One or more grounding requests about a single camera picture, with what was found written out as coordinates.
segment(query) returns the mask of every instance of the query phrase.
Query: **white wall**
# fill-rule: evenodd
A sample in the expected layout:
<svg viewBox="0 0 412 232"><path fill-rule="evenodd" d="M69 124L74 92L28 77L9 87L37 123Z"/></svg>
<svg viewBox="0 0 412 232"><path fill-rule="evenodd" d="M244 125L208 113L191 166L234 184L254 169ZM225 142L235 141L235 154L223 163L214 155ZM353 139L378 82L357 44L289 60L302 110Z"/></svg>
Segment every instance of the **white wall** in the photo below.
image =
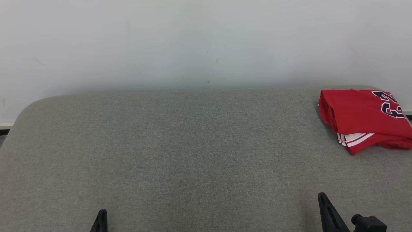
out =
<svg viewBox="0 0 412 232"><path fill-rule="evenodd" d="M53 95L365 84L412 109L406 0L0 0L0 123Z"/></svg>

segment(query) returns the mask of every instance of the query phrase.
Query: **basketball jersey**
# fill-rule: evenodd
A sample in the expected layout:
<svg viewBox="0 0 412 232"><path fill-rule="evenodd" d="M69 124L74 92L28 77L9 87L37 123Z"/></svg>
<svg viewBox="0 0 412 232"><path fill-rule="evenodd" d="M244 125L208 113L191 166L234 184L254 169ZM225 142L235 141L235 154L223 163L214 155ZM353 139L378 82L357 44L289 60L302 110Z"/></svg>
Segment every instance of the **basketball jersey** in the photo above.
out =
<svg viewBox="0 0 412 232"><path fill-rule="evenodd" d="M319 109L323 121L352 155L372 145L412 148L412 127L389 92L322 90Z"/></svg>

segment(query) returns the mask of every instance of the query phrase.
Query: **fabric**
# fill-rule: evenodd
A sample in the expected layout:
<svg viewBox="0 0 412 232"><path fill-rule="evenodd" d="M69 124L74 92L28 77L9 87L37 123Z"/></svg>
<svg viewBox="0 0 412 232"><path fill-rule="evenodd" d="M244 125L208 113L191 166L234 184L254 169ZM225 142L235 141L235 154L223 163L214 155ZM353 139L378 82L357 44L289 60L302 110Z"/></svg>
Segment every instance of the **fabric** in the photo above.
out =
<svg viewBox="0 0 412 232"><path fill-rule="evenodd" d="M325 123L352 155L373 145L412 148L412 127L389 92L322 90L319 107Z"/></svg>
<svg viewBox="0 0 412 232"><path fill-rule="evenodd" d="M0 135L0 147L3 144L5 139L6 139L6 135Z"/></svg>
<svg viewBox="0 0 412 232"><path fill-rule="evenodd" d="M349 229L412 228L411 151L336 143L333 87L101 93L40 100L0 148L0 231L322 231L325 192ZM335 88L366 89L365 86Z"/></svg>

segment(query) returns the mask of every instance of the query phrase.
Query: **gray upholstered cushion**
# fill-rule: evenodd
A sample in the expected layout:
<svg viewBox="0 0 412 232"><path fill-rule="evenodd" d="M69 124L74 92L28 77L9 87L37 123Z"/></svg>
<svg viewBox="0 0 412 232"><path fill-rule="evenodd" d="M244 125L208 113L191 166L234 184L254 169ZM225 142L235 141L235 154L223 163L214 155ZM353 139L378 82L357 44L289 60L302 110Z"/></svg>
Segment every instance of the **gray upholstered cushion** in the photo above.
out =
<svg viewBox="0 0 412 232"><path fill-rule="evenodd" d="M6 139L6 135L0 135L0 147L3 145L4 140Z"/></svg>
<svg viewBox="0 0 412 232"><path fill-rule="evenodd" d="M412 153L351 156L321 89L40 100L0 149L0 231L85 232L105 208L110 232L319 232L319 192L351 230L360 213L410 231Z"/></svg>

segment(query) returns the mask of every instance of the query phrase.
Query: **red jersey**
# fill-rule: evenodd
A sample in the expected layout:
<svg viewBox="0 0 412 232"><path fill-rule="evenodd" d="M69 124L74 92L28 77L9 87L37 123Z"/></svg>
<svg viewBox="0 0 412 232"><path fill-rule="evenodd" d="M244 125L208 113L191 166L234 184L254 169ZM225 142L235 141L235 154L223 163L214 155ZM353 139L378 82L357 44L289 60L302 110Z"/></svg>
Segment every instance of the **red jersey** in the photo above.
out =
<svg viewBox="0 0 412 232"><path fill-rule="evenodd" d="M323 121L352 155L372 145L412 148L412 127L389 92L322 90L319 109Z"/></svg>

